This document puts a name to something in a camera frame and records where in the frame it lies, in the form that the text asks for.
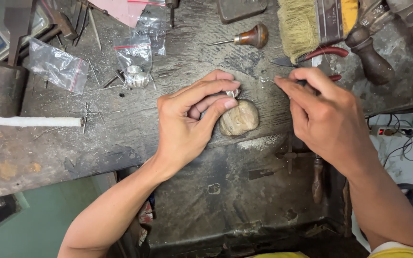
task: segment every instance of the white rod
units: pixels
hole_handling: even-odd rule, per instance
[[[83,125],[84,118],[26,118],[26,117],[12,117],[0,118],[0,125],[7,126],[79,126]]]

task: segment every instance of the green wall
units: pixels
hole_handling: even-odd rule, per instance
[[[93,178],[24,191],[29,208],[0,224],[0,258],[56,257],[69,225],[98,191]]]

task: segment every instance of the red handle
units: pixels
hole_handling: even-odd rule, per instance
[[[334,54],[340,57],[346,57],[348,55],[348,50],[345,50],[343,48],[336,47],[336,46],[318,47],[317,49],[308,53],[305,56],[304,61],[312,59],[315,56],[324,55],[324,54]]]
[[[331,81],[333,81],[333,82],[336,82],[336,81],[342,79],[342,76],[341,76],[340,74],[331,75],[331,76],[329,77],[329,79],[331,79]]]

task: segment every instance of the workbench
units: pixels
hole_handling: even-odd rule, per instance
[[[70,3],[58,2],[63,7]],[[227,155],[221,155],[224,151],[237,151],[236,155],[240,155],[240,148],[226,148],[227,145],[291,131],[289,100],[269,81],[276,74],[286,76],[291,71],[290,67],[269,62],[283,56],[277,10],[277,1],[270,0],[263,14],[223,25],[213,0],[182,1],[176,9],[175,28],[167,28],[166,56],[154,56],[152,76],[157,89],[131,91],[124,90],[118,81],[107,89],[100,87],[120,68],[112,41],[129,35],[129,28],[94,11],[102,51],[90,26],[86,27],[77,47],[62,39],[67,44],[67,52],[90,59],[100,84],[91,69],[83,94],[68,92],[51,83],[46,88],[43,79],[31,74],[21,112],[21,116],[27,117],[82,117],[88,103],[90,114],[85,134],[82,128],[47,131],[48,128],[0,126],[0,196],[141,165],[155,153],[158,145],[157,98],[192,84],[214,69],[230,72],[241,81],[239,98],[256,105],[260,124],[254,131],[233,139],[222,136],[215,128],[207,146],[208,154],[199,157],[205,161],[203,166],[219,160],[227,162],[224,160]],[[66,7],[62,11],[69,14],[70,9]],[[261,50],[233,44],[204,46],[230,39],[258,22],[267,25],[270,35],[267,46]],[[345,58],[327,55],[319,67],[328,75],[342,75],[337,84],[361,98],[365,114],[413,106],[413,43],[404,25],[395,19],[373,38],[375,49],[396,71],[396,78],[387,85],[371,85],[364,78],[359,58],[352,53]],[[59,46],[56,39],[51,44]],[[343,43],[338,46],[348,49]],[[279,173],[284,173],[285,167],[282,164]],[[166,185],[175,184],[176,180]]]

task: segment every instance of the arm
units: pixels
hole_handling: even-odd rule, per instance
[[[294,83],[298,79],[310,85]],[[318,68],[295,69],[275,82],[290,97],[295,135],[349,180],[353,210],[371,249],[390,241],[413,247],[413,208],[378,159],[359,99]]]
[[[205,149],[218,118],[237,101],[227,95],[240,83],[215,70],[184,89],[158,99],[159,146],[135,173],[98,197],[72,222],[58,257],[104,257],[129,227],[147,197]]]

